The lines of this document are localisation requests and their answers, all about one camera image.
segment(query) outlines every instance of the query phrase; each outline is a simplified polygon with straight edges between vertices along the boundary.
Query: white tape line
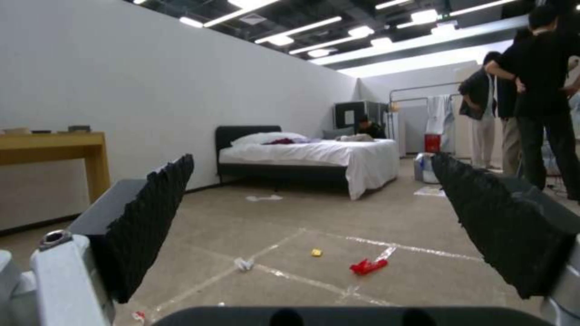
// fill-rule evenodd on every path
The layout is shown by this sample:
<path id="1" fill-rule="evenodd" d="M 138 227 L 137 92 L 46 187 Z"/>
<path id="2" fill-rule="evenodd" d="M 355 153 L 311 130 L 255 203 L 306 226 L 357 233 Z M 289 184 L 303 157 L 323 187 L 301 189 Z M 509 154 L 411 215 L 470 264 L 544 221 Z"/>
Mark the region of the white tape line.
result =
<path id="1" fill-rule="evenodd" d="M 302 276 L 298 276 L 298 275 L 294 275 L 294 274 L 290 274 L 290 273 L 286 273 L 284 271 L 281 270 L 277 270 L 268 266 L 264 266 L 264 265 L 256 265 L 255 269 L 259 269 L 261 271 L 265 271 L 266 273 L 270 273 L 272 275 L 275 275 L 277 277 L 283 277 L 286 278 L 287 280 L 292 280 L 292 281 L 297 281 L 297 282 L 301 282 L 301 283 L 305 283 L 308 285 L 312 285 L 315 286 L 317 288 L 323 288 L 326 290 L 329 290 L 331 292 L 334 292 L 336 294 L 340 294 L 343 295 L 345 293 L 345 290 L 336 287 L 332 284 L 326 284 L 323 282 L 319 282 L 319 281 L 315 281 L 315 280 L 311 280 L 309 278 L 306 277 L 302 277 Z"/>
<path id="2" fill-rule="evenodd" d="M 379 255 L 379 256 L 378 256 L 378 257 L 375 259 L 375 261 L 376 261 L 376 262 L 378 262 L 379 260 L 382 260 L 382 259 L 385 259 L 385 260 L 386 260 L 386 259 L 388 259 L 388 258 L 389 258 L 389 257 L 390 257 L 390 256 L 393 254 L 393 252 L 395 252 L 395 250 L 397 250 L 397 248 L 396 248 L 396 247 L 388 247 L 387 249 L 385 249 L 385 251 L 383 251 L 383 252 L 382 252 L 382 253 L 381 253 L 381 254 L 380 254 L 380 255 Z"/>
<path id="3" fill-rule="evenodd" d="M 397 244 L 394 242 L 383 242 L 383 241 L 369 240 L 369 239 L 364 239 L 364 238 L 359 238 L 359 237 L 345 237 L 345 236 L 339 236 L 337 234 L 320 232 L 320 231 L 315 231 L 315 230 L 306 230 L 306 231 L 318 233 L 318 234 L 323 234 L 323 235 L 329 236 L 329 237 L 335 237 L 335 238 L 340 238 L 340 239 L 345 239 L 345 240 L 350 240 L 350 241 L 357 241 L 357 242 L 364 243 L 364 244 L 378 245 L 381 247 L 395 247 L 398 249 L 404 249 L 404 250 L 409 250 L 409 251 L 414 251 L 414 252 L 430 253 L 432 255 L 437 255 L 437 256 L 442 256 L 442 257 L 458 258 L 458 259 L 473 260 L 476 262 L 483 262 L 482 258 L 460 255 L 458 253 L 450 253 L 450 252 L 439 251 L 439 250 L 435 250 L 435 249 L 412 247 L 412 246 L 408 246 L 408 245 Z"/>
<path id="4" fill-rule="evenodd" d="M 353 296 L 354 294 L 356 294 L 356 292 L 358 291 L 359 287 L 354 287 L 354 286 L 350 286 L 346 289 L 346 292 L 342 293 L 342 295 L 340 296 L 340 298 L 338 298 L 336 301 L 334 301 L 335 305 L 341 305 L 343 303 L 343 301 L 350 297 Z"/>
<path id="5" fill-rule="evenodd" d="M 292 280 L 292 281 L 296 281 L 296 282 L 301 282 L 304 284 L 308 284 L 308 285 L 312 285 L 314 287 L 318 287 L 318 288 L 322 288 L 331 292 L 334 292 L 336 294 L 340 295 L 340 298 L 337 299 L 337 301 L 335 302 L 336 304 L 340 303 L 342 300 L 348 298 L 348 297 L 354 297 L 357 298 L 359 300 L 371 303 L 373 305 L 379 305 L 379 306 L 395 306 L 394 304 L 384 301 L 384 300 L 380 300 L 380 299 L 375 299 L 372 298 L 370 296 L 366 296 L 366 295 L 362 295 L 362 294 L 358 294 L 356 291 L 358 291 L 358 287 L 348 287 L 348 289 L 344 290 L 341 289 L 339 287 L 336 287 L 332 284 L 327 284 L 324 282 L 320 282 L 320 281 L 315 281 L 315 280 L 311 280 L 309 278 L 306 277 L 302 277 L 302 276 L 298 276 L 298 275 L 294 275 L 291 273 L 286 273 L 284 271 L 281 270 L 277 270 L 268 266 L 264 266 L 264 265 L 256 265 L 254 267 L 255 269 L 259 269 L 261 271 L 265 271 L 266 273 L 270 273 L 272 275 L 275 275 L 277 277 L 284 277 L 287 280 Z"/>
<path id="6" fill-rule="evenodd" d="M 153 319 L 153 322 L 157 321 L 157 317 L 158 317 L 159 312 L 167 309 L 169 306 L 171 306 L 172 304 L 174 304 L 176 302 L 180 302 L 183 299 L 186 299 L 187 297 L 193 295 L 197 291 L 202 290 L 202 289 L 204 289 L 204 288 L 206 288 L 206 287 L 214 284 L 215 282 L 223 279 L 224 277 L 230 275 L 231 273 L 233 273 L 236 270 L 237 270 L 236 267 L 229 268 L 229 269 L 227 269 L 227 270 L 219 273 L 218 275 L 215 275 L 215 276 L 213 276 L 213 277 L 211 277 L 211 278 L 203 281 L 202 283 L 197 284 L 196 286 L 190 288 L 189 290 L 187 290 L 185 292 L 182 292 L 178 296 L 173 297 L 171 300 L 169 300 L 169 301 L 167 301 L 165 303 L 160 304 L 154 310 L 155 316 L 154 316 L 154 318 L 152 318 Z"/>
<path id="7" fill-rule="evenodd" d="M 395 305 L 394 303 L 390 303 L 390 302 L 387 302 L 385 300 L 371 298 L 370 296 L 366 296 L 364 294 L 353 293 L 352 297 L 356 298 L 358 300 L 362 300 L 362 301 L 371 303 L 373 305 L 377 305 L 377 306 L 399 307 L 399 305 Z"/>
<path id="8" fill-rule="evenodd" d="M 424 252 L 424 253 L 430 253 L 430 254 L 437 255 L 437 256 L 442 256 L 442 257 L 459 258 L 459 259 L 465 259 L 465 260 L 473 260 L 474 262 L 483 262 L 483 259 L 482 258 L 471 257 L 471 256 L 466 256 L 466 255 L 460 255 L 458 253 L 450 253 L 450 252 L 433 250 L 433 249 L 427 249 L 427 248 L 411 247 L 411 246 L 401 245 L 401 244 L 390 244 L 390 245 L 392 245 L 394 247 L 397 247 L 399 249 L 404 249 L 404 250 L 409 250 L 409 251 L 414 251 L 414 252 Z"/>
<path id="9" fill-rule="evenodd" d="M 268 253 L 268 252 L 270 252 L 270 251 L 278 248 L 280 245 L 282 245 L 282 244 L 290 241 L 291 239 L 294 239 L 295 237 L 301 235 L 302 233 L 304 233 L 304 229 L 299 229 L 296 233 L 294 233 L 294 234 L 292 234 L 290 236 L 287 236 L 284 239 L 280 240 L 279 242 L 277 242 L 277 243 L 275 243 L 275 244 L 273 244 L 273 245 L 271 245 L 271 246 L 269 246 L 269 247 L 267 247 L 267 248 L 265 248 L 265 249 L 263 249 L 263 250 L 255 253 L 254 255 L 250 256 L 249 259 L 254 259 L 255 260 L 257 257 L 260 257 L 262 255 L 265 255 L 266 253 Z M 227 255 L 224 255 L 224 254 L 221 254 L 221 253 L 217 253 L 217 252 L 212 252 L 212 251 L 209 251 L 209 250 L 204 249 L 204 248 L 200 248 L 200 247 L 196 247 L 196 246 L 193 246 L 193 248 L 195 250 L 202 251 L 202 252 L 206 252 L 206 253 L 208 253 L 210 255 L 217 256 L 217 257 L 220 257 L 220 258 L 225 258 L 225 259 L 232 260 L 232 261 L 235 259 L 233 257 L 227 256 Z M 236 270 L 237 270 L 236 267 L 229 268 L 229 269 L 221 272 L 220 274 L 215 275 L 215 276 L 213 276 L 213 277 L 211 277 L 211 278 L 203 281 L 202 283 L 199 283 L 199 284 L 193 286 L 189 290 L 187 290 L 187 291 L 185 291 L 185 292 L 177 295 L 176 297 L 172 298 L 171 300 L 169 300 L 169 301 L 167 301 L 165 303 L 160 304 L 154 310 L 156 316 L 155 316 L 155 320 L 153 320 L 153 321 L 156 321 L 157 320 L 156 317 L 157 317 L 157 314 L 159 312 L 161 312 L 164 309 L 167 309 L 167 307 L 169 307 L 170 305 L 172 305 L 172 304 L 174 304 L 176 302 L 179 302 L 179 301 L 187 298 L 188 296 L 193 295 L 197 291 L 199 291 L 201 289 L 204 289 L 204 288 L 212 285 L 213 283 L 215 283 L 215 282 L 223 279 L 224 277 L 230 275 L 231 273 L 233 273 Z"/>

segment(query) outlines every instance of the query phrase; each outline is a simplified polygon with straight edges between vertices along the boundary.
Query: gray pillow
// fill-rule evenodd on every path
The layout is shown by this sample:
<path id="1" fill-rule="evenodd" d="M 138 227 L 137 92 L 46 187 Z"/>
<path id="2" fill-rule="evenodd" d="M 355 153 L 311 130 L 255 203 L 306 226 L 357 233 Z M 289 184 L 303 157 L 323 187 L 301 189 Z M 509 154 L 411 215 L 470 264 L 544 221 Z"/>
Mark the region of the gray pillow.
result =
<path id="1" fill-rule="evenodd" d="M 322 131 L 323 139 L 336 139 L 337 137 L 340 136 L 352 136 L 352 135 L 354 135 L 354 127 Z"/>

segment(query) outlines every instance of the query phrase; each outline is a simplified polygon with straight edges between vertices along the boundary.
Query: white pillow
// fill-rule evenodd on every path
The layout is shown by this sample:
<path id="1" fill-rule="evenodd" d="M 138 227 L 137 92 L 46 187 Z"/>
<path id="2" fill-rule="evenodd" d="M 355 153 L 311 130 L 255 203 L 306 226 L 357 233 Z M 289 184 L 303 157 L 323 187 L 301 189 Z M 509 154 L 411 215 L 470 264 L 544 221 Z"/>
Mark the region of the white pillow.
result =
<path id="1" fill-rule="evenodd" d="M 305 136 L 293 132 L 259 132 L 253 133 L 248 136 L 238 138 L 231 142 L 232 146 L 239 145 L 253 145 L 253 144 L 266 144 L 271 143 L 278 139 L 289 138 L 289 139 L 306 139 Z"/>

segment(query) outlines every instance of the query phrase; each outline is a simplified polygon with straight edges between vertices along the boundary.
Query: white bedsheet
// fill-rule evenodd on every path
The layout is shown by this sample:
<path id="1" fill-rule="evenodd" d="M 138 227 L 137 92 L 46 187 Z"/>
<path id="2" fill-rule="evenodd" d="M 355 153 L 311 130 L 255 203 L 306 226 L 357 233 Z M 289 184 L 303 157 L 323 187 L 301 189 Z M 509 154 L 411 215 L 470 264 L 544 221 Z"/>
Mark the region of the white bedsheet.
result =
<path id="1" fill-rule="evenodd" d="M 377 189 L 395 179 L 399 170 L 397 143 L 346 143 L 326 140 L 314 144 L 241 145 L 220 151 L 220 163 L 346 166 L 352 200 L 366 189 Z"/>

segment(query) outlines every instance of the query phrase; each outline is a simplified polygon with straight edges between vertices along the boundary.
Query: wooden table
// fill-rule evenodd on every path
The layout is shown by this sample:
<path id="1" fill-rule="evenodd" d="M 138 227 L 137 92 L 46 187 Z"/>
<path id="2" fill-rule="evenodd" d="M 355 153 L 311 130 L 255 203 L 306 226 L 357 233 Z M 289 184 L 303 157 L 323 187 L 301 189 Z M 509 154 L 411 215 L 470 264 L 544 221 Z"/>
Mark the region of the wooden table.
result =
<path id="1" fill-rule="evenodd" d="M 111 186 L 104 133 L 0 135 L 0 165 L 77 158 L 85 159 L 89 199 L 93 203 Z"/>

